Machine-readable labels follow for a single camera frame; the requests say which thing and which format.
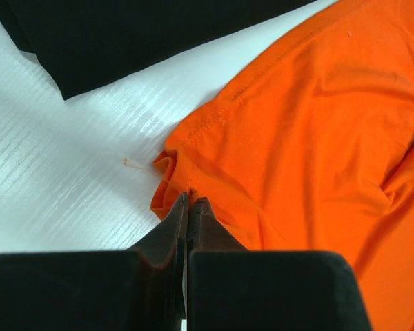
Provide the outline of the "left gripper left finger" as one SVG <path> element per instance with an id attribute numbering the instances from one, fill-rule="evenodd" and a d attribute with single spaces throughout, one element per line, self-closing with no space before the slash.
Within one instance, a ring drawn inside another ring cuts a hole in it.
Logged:
<path id="1" fill-rule="evenodd" d="M 180 330 L 188 197 L 126 250 L 0 254 L 0 330 Z"/>

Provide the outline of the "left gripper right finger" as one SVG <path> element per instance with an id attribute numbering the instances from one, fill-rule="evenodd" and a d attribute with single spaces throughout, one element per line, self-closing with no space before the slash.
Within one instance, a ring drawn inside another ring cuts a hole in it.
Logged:
<path id="1" fill-rule="evenodd" d="M 205 198 L 190 213 L 186 267 L 189 330 L 371 328 L 340 254 L 247 250 Z"/>

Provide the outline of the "orange t shirt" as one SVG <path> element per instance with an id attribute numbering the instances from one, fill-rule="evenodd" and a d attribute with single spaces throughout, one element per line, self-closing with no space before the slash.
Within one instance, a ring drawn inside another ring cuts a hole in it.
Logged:
<path id="1" fill-rule="evenodd" d="M 414 330 L 414 1 L 338 1 L 170 134 L 151 210 L 209 199 L 251 250 L 330 250 L 375 330 Z"/>

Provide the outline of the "black t shirt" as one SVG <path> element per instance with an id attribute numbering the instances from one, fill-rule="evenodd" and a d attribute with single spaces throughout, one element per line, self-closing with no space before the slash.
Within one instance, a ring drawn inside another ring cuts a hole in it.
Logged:
<path id="1" fill-rule="evenodd" d="M 0 1 L 0 23 L 62 97 L 106 86 L 303 1 Z"/>

